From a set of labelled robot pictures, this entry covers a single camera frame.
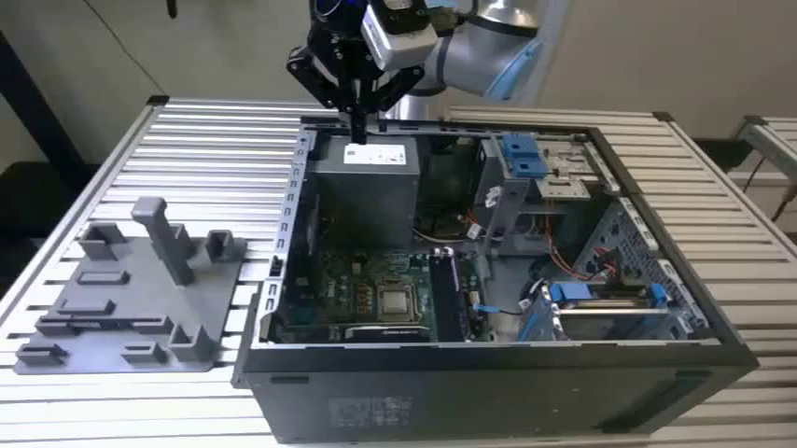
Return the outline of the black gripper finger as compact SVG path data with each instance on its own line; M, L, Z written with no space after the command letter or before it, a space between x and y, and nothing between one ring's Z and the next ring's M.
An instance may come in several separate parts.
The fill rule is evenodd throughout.
M347 118L351 142L360 143L362 115L355 110L351 102L354 95L342 90L319 70L309 47L296 47L289 51L287 71L320 105L328 109L335 108L343 113Z
M396 71L388 81L378 86L376 76L362 79L362 142L367 142L367 123L378 112L387 111L402 96L414 88L424 76L420 66L411 66Z

